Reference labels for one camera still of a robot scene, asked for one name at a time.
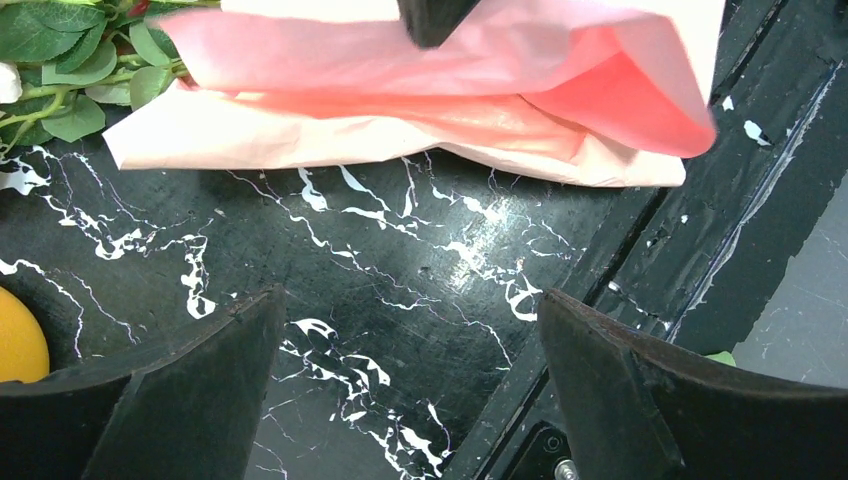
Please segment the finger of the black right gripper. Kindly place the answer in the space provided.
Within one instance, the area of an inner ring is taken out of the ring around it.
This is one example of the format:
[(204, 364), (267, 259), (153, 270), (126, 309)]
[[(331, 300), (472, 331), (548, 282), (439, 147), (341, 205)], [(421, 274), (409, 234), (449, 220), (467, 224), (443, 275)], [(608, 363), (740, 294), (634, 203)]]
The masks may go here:
[(410, 39), (422, 49), (441, 46), (478, 4), (479, 0), (397, 0)]

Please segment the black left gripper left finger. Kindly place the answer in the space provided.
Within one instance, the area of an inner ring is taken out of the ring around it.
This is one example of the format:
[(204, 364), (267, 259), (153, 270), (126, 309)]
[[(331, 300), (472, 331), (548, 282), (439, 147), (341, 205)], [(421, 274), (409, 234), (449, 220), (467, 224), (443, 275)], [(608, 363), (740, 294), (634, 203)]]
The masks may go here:
[(282, 287), (34, 383), (1, 386), (5, 479), (240, 479), (286, 322)]

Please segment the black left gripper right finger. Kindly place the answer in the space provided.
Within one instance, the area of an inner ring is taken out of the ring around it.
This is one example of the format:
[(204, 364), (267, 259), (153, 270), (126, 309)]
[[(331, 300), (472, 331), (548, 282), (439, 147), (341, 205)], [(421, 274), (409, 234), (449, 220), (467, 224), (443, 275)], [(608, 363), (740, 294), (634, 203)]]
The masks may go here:
[(583, 479), (843, 479), (847, 392), (729, 366), (556, 290), (537, 323)]

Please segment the yellow cylindrical vase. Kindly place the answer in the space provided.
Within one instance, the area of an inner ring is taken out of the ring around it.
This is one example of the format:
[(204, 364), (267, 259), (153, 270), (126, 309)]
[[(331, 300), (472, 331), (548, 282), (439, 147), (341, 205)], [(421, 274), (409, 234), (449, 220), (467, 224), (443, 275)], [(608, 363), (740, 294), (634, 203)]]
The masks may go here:
[(47, 341), (32, 312), (1, 289), (1, 382), (33, 383), (50, 373)]

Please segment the pink wrapping paper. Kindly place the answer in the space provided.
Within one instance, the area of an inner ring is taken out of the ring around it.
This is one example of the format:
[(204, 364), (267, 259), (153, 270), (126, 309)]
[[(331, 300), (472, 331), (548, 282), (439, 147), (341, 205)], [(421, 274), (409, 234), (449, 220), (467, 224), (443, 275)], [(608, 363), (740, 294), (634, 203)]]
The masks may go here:
[(287, 169), (441, 148), (523, 176), (678, 186), (716, 139), (721, 1), (483, 1), (439, 47), (394, 1), (156, 20), (189, 76), (104, 133), (122, 169)]

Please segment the pink rose bouquet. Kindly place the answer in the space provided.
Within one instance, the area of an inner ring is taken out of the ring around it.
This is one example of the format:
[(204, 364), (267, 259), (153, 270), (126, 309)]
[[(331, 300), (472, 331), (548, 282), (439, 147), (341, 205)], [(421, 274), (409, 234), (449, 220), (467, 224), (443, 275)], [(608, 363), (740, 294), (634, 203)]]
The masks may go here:
[(4, 1), (1, 151), (75, 142), (106, 127), (106, 105), (136, 110), (188, 70), (156, 17), (203, 1)]

